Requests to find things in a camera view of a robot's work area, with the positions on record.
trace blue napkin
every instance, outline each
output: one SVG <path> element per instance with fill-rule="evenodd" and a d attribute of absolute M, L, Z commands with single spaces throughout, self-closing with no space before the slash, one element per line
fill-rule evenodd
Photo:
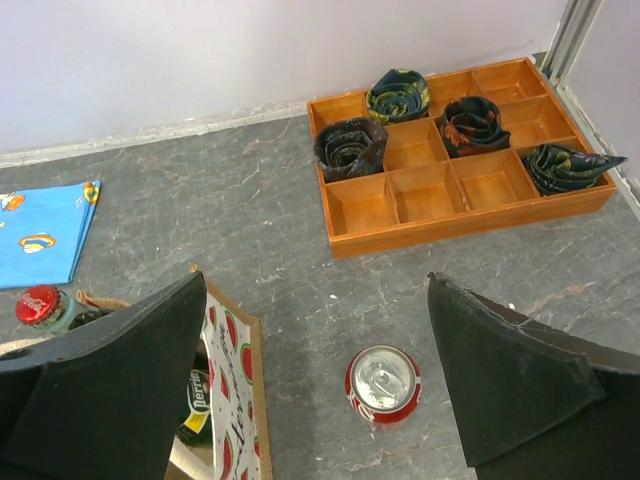
<path fill-rule="evenodd" d="M 100 182 L 0 192 L 0 288 L 69 283 Z"/>

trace orange wooden organizer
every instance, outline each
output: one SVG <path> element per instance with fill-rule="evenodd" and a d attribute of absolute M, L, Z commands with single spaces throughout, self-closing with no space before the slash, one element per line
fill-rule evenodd
<path fill-rule="evenodd" d="M 429 117 L 388 125 L 384 173 L 318 182 L 337 258 L 593 212 L 613 195 L 608 174 L 589 189 L 542 196 L 521 157 L 540 143 L 592 151 L 528 58 L 427 77 Z M 366 90 L 308 103 L 313 138 L 325 126 L 369 116 Z M 509 149 L 452 159 L 436 127 L 447 104 L 479 95 L 495 102 Z"/>

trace floor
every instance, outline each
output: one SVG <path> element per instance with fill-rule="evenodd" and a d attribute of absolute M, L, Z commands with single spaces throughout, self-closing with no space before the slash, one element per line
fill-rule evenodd
<path fill-rule="evenodd" d="M 135 301 L 198 264 L 262 321 L 277 479 L 474 478 L 427 312 L 445 271 L 572 334 L 640 354 L 640 224 L 619 195 L 598 213 L 334 260 L 305 117 L 0 171 L 0 191 L 100 178 L 72 285 Z M 3 340 L 34 336 L 0 292 Z M 422 370 L 401 426 L 373 431 L 344 393 L 348 361 L 386 342 Z"/>

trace bottle cap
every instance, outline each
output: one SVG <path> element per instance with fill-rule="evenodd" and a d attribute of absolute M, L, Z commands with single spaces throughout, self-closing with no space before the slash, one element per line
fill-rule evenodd
<path fill-rule="evenodd" d="M 37 285 L 22 294 L 16 305 L 16 317 L 25 325 L 44 322 L 60 306 L 60 292 L 51 285 Z"/>

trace soda can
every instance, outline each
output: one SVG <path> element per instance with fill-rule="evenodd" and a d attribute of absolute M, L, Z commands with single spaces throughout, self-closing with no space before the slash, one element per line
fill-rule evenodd
<path fill-rule="evenodd" d="M 418 406 L 422 384 L 416 363 L 389 345 L 374 345 L 358 353 L 347 367 L 349 403 L 365 420 L 396 423 Z"/>

